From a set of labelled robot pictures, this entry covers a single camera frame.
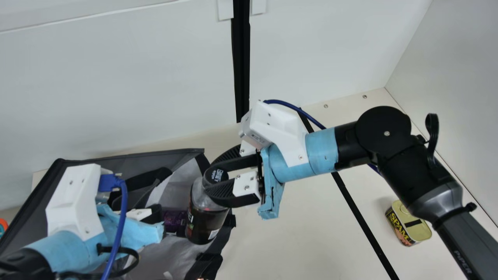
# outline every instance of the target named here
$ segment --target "black vertical pole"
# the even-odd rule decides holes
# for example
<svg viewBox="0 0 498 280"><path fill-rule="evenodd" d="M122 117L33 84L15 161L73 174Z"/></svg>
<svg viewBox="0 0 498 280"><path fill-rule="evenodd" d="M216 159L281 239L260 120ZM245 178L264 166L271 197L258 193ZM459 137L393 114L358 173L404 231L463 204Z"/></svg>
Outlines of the black vertical pole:
<svg viewBox="0 0 498 280"><path fill-rule="evenodd" d="M237 122L249 111L250 25L249 0L234 0L232 18L235 107Z"/></svg>

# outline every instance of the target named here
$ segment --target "gray bag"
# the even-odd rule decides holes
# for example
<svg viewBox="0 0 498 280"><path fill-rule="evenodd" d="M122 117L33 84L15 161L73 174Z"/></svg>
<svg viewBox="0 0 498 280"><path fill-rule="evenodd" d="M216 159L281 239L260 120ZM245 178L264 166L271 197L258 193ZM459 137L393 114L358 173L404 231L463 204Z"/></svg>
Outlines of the gray bag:
<svg viewBox="0 0 498 280"><path fill-rule="evenodd" d="M45 207L67 167L96 163L114 173L122 173L122 179L132 185L129 205L160 204L163 210L187 210L193 181L209 167L203 152L203 149L179 149L88 160L56 160L0 239L0 255L47 236ZM155 170L168 170L168 176L162 182L147 186L133 181L138 175ZM119 208L119 205L112 204L112 207ZM159 244L144 247L139 252L139 265L123 279L212 280L223 260L221 250L234 226L235 217L229 213L216 239L206 245L195 245L184 237L168 234ZM117 262L117 266L123 268L129 262L131 260L125 258Z"/></svg>

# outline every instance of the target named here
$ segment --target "spam label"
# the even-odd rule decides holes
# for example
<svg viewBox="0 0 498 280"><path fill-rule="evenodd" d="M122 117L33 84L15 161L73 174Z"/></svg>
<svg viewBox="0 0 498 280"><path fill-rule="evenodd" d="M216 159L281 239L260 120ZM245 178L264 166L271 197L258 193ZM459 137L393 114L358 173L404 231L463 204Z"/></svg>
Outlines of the spam label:
<svg viewBox="0 0 498 280"><path fill-rule="evenodd" d="M396 236L407 247L418 244L432 236L432 232L425 221L410 215L399 200L393 202L392 206L386 211L385 216L394 229Z"/></svg>

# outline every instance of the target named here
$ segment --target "black circular joint cap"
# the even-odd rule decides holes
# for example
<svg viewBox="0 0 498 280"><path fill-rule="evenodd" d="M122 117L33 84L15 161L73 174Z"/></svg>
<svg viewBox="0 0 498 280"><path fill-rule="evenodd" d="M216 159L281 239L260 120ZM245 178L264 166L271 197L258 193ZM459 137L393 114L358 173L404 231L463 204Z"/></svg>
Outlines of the black circular joint cap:
<svg viewBox="0 0 498 280"><path fill-rule="evenodd" d="M410 118L402 111L379 106L358 119L356 135L360 145L374 153L390 156L410 143Z"/></svg>

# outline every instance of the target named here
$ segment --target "metal can lid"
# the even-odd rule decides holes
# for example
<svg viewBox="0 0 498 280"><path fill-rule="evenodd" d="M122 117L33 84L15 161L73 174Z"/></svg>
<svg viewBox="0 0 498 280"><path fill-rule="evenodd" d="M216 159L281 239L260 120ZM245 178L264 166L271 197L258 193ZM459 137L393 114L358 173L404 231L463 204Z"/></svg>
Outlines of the metal can lid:
<svg viewBox="0 0 498 280"><path fill-rule="evenodd" d="M422 219L412 216L401 201L394 201L392 203L392 209L411 239L420 242L431 238L432 231L427 223Z"/></svg>

